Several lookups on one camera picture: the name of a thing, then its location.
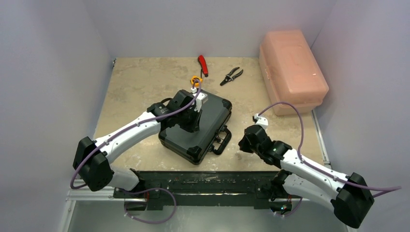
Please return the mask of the black poker case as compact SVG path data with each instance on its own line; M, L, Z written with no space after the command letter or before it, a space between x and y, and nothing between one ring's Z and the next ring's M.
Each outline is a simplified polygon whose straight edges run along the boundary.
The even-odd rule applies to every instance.
M177 125L158 135L163 146L194 165L200 164L208 152L221 155L232 137L227 127L232 103L207 91L203 93L207 94L208 100L201 108L198 131L187 132Z

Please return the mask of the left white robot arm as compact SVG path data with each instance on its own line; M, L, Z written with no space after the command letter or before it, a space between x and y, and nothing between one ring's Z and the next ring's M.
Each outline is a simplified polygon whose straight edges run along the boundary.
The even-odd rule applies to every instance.
M124 189L133 198L140 197L144 184L136 171L115 169L111 164L145 138L175 125L190 133L197 132L202 106L207 99L208 95L198 88L179 90L174 97L152 104L136 119L108 135L97 139L82 138L73 160L75 173L70 187L99 191L111 186Z

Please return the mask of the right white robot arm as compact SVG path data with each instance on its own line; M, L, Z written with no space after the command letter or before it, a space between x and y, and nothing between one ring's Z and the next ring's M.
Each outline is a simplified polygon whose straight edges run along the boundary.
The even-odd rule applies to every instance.
M280 169L271 184L279 197L286 193L321 204L345 225L358 229L374 203L365 179L333 171L304 156L282 141L271 140L260 125L244 130L238 143L243 152L254 153L266 164Z

